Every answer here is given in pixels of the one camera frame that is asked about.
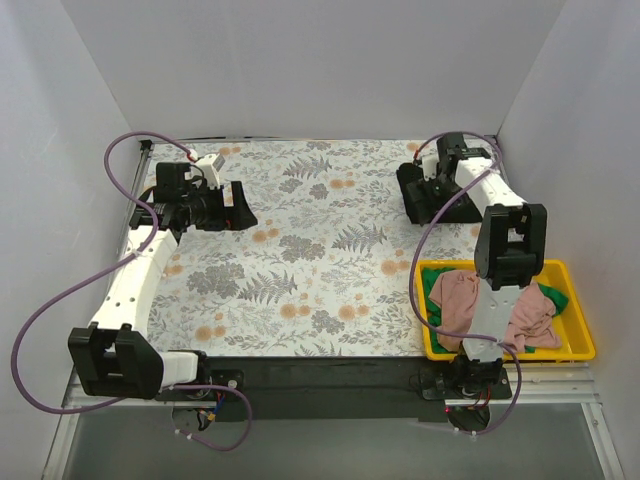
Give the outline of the black t shirt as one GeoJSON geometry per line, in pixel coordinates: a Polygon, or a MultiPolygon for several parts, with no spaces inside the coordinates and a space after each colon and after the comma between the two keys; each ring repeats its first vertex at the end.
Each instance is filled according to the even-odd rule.
{"type": "MultiPolygon", "coordinates": [[[[448,178],[426,180],[422,167],[413,163],[402,163],[396,171],[396,177],[410,222],[421,226],[431,223],[441,208],[461,191],[448,178]]],[[[442,214],[438,223],[470,224],[481,220],[477,207],[464,194],[442,214]]]]}

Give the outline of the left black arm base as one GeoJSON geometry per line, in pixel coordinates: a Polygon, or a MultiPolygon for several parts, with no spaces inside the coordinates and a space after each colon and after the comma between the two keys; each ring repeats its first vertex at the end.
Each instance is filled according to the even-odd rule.
{"type": "MultiPolygon", "coordinates": [[[[188,386],[195,385],[218,385],[242,391],[245,387],[245,375],[242,370],[237,369],[210,370],[188,383],[188,386]]],[[[223,395],[226,395],[226,392],[221,390],[203,388],[195,390],[171,386],[164,388],[155,399],[157,401],[213,402],[223,395]]]]}

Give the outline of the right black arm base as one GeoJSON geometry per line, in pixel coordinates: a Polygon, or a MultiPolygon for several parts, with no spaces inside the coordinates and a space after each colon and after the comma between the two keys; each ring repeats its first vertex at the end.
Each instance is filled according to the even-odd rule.
{"type": "Polygon", "coordinates": [[[511,385],[502,360],[479,362],[457,355],[451,362],[427,361],[409,377],[425,400],[506,400],[511,385]]]}

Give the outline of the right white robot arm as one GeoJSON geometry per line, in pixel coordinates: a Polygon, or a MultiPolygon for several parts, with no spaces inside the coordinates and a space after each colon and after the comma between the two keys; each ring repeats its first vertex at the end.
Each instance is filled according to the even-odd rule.
{"type": "Polygon", "coordinates": [[[483,137],[482,146],[466,143],[468,133],[446,132],[431,138],[433,159],[416,154],[396,175],[410,221],[427,232],[444,219],[471,219],[480,232],[474,250],[479,278],[476,308],[467,333],[456,334],[472,361],[452,373],[454,389],[475,397],[489,384],[486,369],[514,351],[505,341],[516,301],[544,266],[547,210],[525,201],[501,174],[502,153],[483,137]]]}

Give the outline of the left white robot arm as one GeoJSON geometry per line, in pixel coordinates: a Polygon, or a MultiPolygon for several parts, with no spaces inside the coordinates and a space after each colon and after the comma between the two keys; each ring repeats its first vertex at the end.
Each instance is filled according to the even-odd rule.
{"type": "Polygon", "coordinates": [[[86,394],[150,400],[178,385],[193,400],[205,398],[213,377],[205,354],[157,351],[148,341],[156,290],[181,237],[189,229],[242,231],[256,226],[241,182],[222,183],[226,159],[206,155],[194,163],[160,162],[154,186],[137,199],[129,220],[127,264],[85,328],[75,328],[68,348],[86,394]]]}

